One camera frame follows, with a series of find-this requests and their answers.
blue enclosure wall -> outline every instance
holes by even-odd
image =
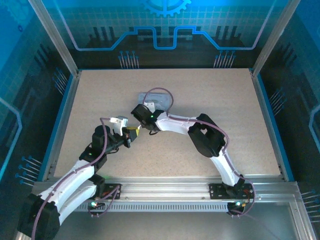
[[[261,77],[295,180],[320,191],[320,1],[301,0]]]
[[[80,69],[252,67],[287,0],[46,0]]]
[[[0,19],[0,239],[7,240],[38,175],[23,157],[41,165],[70,73],[27,0],[0,1]]]

gear logo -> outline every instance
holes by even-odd
[[[29,6],[27,0],[0,0],[0,6],[7,8],[11,17],[19,24],[27,19],[29,14]]]
[[[149,10],[151,14],[156,14],[171,17],[174,14],[180,14],[181,10],[187,9],[187,4],[191,3],[191,0],[141,0],[144,5],[144,9]]]

enclosure frame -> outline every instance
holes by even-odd
[[[53,172],[49,172],[52,165],[54,165],[58,160],[81,72],[79,72],[75,61],[69,53],[67,46],[65,45],[43,2],[41,0],[28,1],[33,7],[36,15],[40,19],[43,27],[47,31],[58,52],[60,53],[66,66],[73,75],[73,79],[68,83],[68,90],[65,94],[65,100],[61,105],[62,113],[60,119],[57,119],[56,122],[57,131],[52,133],[49,147],[47,149],[47,162],[44,162],[42,165],[41,170],[43,174],[38,179],[40,182],[37,182],[33,187],[33,192],[40,193],[58,180],[57,178],[53,177]],[[279,37],[283,33],[299,2],[300,0],[288,1],[251,72],[255,92],[284,180],[282,180],[279,176],[265,178],[263,176],[249,175],[247,177],[253,179],[253,183],[256,186],[257,204],[267,202],[289,203],[294,225],[299,238],[302,240],[315,240],[316,236],[304,206],[298,184],[296,182],[290,182],[291,171],[288,170],[288,166],[286,166],[283,159],[283,147],[281,147],[277,141],[277,129],[273,126],[273,116],[271,116],[270,111],[268,110],[269,102],[265,101],[266,95],[264,93],[264,86],[259,79],[260,70],[265,64]],[[221,183],[221,181],[222,180],[220,178],[208,177],[122,177],[108,179],[109,183],[121,183],[123,186],[125,186],[120,200],[117,201],[118,205],[125,205],[128,203],[140,203],[142,205],[149,203],[165,204],[172,201],[179,203],[192,202],[193,204],[202,204],[203,202],[211,204],[225,204],[227,202],[226,200],[210,200],[209,198],[208,183]],[[193,188],[193,190],[190,189],[187,191],[187,194],[184,194],[184,191],[182,191],[180,186],[185,183],[188,183],[189,186],[195,186],[195,188]],[[153,191],[148,188],[150,185],[158,190],[158,195],[154,195]],[[179,194],[180,197],[173,199],[171,196],[172,192]],[[15,239],[27,240],[30,238],[18,232]]]

wire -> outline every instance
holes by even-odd
[[[227,161],[228,165],[230,166],[232,172],[233,172],[238,178],[243,179],[243,180],[249,182],[249,183],[252,185],[253,194],[255,195],[256,189],[255,189],[255,186],[254,186],[253,182],[252,182],[251,180],[249,180],[248,178],[245,178],[245,177],[241,176],[239,173],[237,173],[236,169],[234,168],[233,164],[231,163],[231,160],[229,159],[229,156],[228,156],[228,154],[227,154],[227,148],[228,148],[229,143],[230,143],[230,138],[229,138],[228,134],[227,134],[225,131],[223,131],[221,128],[219,128],[218,126],[213,125],[213,124],[211,124],[211,123],[209,123],[209,122],[206,122],[206,121],[201,121],[201,120],[198,120],[198,119],[185,119],[185,118],[178,118],[178,117],[170,116],[170,115],[169,115],[169,111],[170,111],[170,109],[172,108],[172,106],[174,105],[175,100],[174,100],[173,94],[172,94],[168,89],[166,89],[166,88],[163,88],[163,87],[154,87],[154,88],[150,89],[150,90],[147,91],[146,94],[144,95],[144,98],[143,98],[143,100],[142,100],[142,104],[145,103],[146,98],[147,98],[147,95],[148,95],[149,93],[151,93],[152,91],[154,91],[154,90],[163,90],[163,91],[166,91],[166,92],[170,95],[170,97],[171,97],[171,104],[170,104],[170,106],[168,107],[168,109],[167,109],[167,111],[166,111],[166,115],[167,115],[168,118],[170,118],[170,119],[172,119],[172,120],[176,120],[176,121],[192,122],[192,123],[204,124],[204,125],[207,125],[207,126],[213,128],[213,129],[216,129],[217,131],[219,131],[220,133],[222,133],[222,134],[224,135],[226,141],[225,141],[225,146],[222,148],[222,153],[223,153],[223,155],[224,155],[224,157],[225,157],[225,160]],[[246,215],[246,214],[252,209],[252,207],[253,207],[254,204],[255,204],[255,196],[254,196],[253,199],[252,199],[252,204],[251,204],[251,206],[248,208],[248,210],[247,210],[246,212],[243,212],[241,215]]]
[[[155,131],[155,132],[150,131],[150,132],[149,132],[149,135],[150,135],[150,136],[153,136],[153,135],[156,135],[158,132],[159,132],[159,131]]]
[[[119,148],[117,148],[117,149],[114,150],[114,151],[108,152],[107,155],[108,155],[108,154],[116,154],[118,151],[119,151]]]
[[[239,214],[240,216],[243,215],[243,214],[241,214],[241,212],[238,211],[238,210],[231,210],[231,211],[234,212],[234,213]],[[247,218],[250,218],[250,219],[252,219],[252,220],[254,220],[254,221],[256,221],[256,222],[259,223],[261,226],[263,226],[272,236],[274,236],[275,239],[281,240],[280,237],[278,237],[277,235],[275,235],[275,234],[274,234],[262,221],[260,221],[258,218],[254,217],[254,216],[251,216],[251,215],[249,215],[249,214],[247,214],[246,217],[247,217]]]
[[[248,200],[247,200],[247,202],[245,204],[248,204],[248,203],[250,203],[250,192],[247,189],[245,189],[243,191],[246,194],[246,196],[248,197]]]
[[[58,183],[55,185],[55,187],[52,189],[52,191],[48,194],[48,196],[46,197],[46,199],[44,200],[44,202],[42,203],[41,207],[39,208],[38,213],[36,214],[36,217],[34,219],[34,223],[33,223],[33,228],[32,228],[32,234],[31,234],[31,240],[35,240],[36,239],[36,229],[37,229],[37,225],[40,219],[40,215],[43,211],[43,209],[45,208],[45,205],[48,203],[48,201],[50,200],[50,198],[55,194],[55,192],[57,191],[57,189],[61,186],[61,184],[68,179],[70,176],[72,176],[73,174],[76,174],[78,171],[85,169],[89,166],[94,165],[96,162],[98,162],[100,160],[100,158],[104,155],[104,153],[106,152],[107,149],[107,141],[108,141],[108,135],[107,135],[107,129],[106,129],[106,125],[104,123],[105,121],[109,121],[110,118],[105,118],[105,117],[101,117],[100,121],[102,123],[102,128],[103,128],[103,132],[104,132],[104,145],[103,145],[103,149],[102,152],[100,153],[100,155],[92,162],[81,166],[79,168],[77,168],[74,171],[69,172],[66,176],[64,176],[61,180],[58,181]]]
[[[88,212],[91,214],[91,217],[97,217],[97,218],[99,218],[99,217],[101,217],[102,215],[104,215],[104,214],[106,214],[106,213],[108,212],[108,210],[109,210],[110,207],[111,207],[111,204],[114,202],[114,200],[115,200],[115,198],[116,198],[116,196],[117,196],[117,193],[118,193],[119,188],[120,188],[120,186],[117,185],[109,194],[107,194],[106,196],[104,196],[103,198],[101,198],[99,201],[97,201],[97,202],[101,202],[102,200],[105,200],[105,199],[109,198],[110,196],[112,196],[112,194],[114,193],[114,194],[113,194],[113,198],[112,198],[109,206],[108,206],[101,214],[99,214],[99,213],[94,214],[93,212],[90,211],[90,209],[88,210]]]

grid pattern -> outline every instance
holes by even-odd
[[[320,102],[320,54],[313,39],[295,14],[287,25],[277,45],[290,43],[297,55],[291,70],[294,74],[304,73],[313,94]]]
[[[159,37],[169,38],[171,37],[169,28],[181,25],[201,27],[202,31],[206,31],[213,38],[218,37],[219,40],[222,39],[226,26],[229,26],[226,39],[230,38],[232,27],[237,26],[235,35],[241,34],[240,40],[244,46],[251,47],[266,19],[269,9],[270,7],[260,6],[189,6],[186,10],[181,11],[180,14],[175,14],[173,17],[157,17],[155,13],[151,14],[142,7],[63,8],[61,12],[80,48],[85,48],[88,44],[90,41],[89,35],[94,36],[94,27],[98,28],[99,31],[101,27],[105,27],[106,29],[112,27],[116,38],[128,32],[130,27],[161,27]],[[258,43],[260,46],[263,46],[265,43],[282,9],[282,7],[273,9],[262,34],[263,40]],[[58,11],[56,9],[49,9],[49,12],[63,39],[71,47],[72,43]],[[218,26],[221,26],[221,30],[219,36],[216,36]],[[143,37],[152,38],[152,36],[140,36],[140,38]]]
[[[49,43],[49,37],[34,15],[0,71],[0,97],[9,104],[13,104],[27,73],[37,75],[40,71],[40,67],[34,64],[34,56],[37,51],[40,51],[39,45],[45,37],[48,38],[46,42]],[[0,127],[3,125],[8,111],[3,104],[0,104]]]

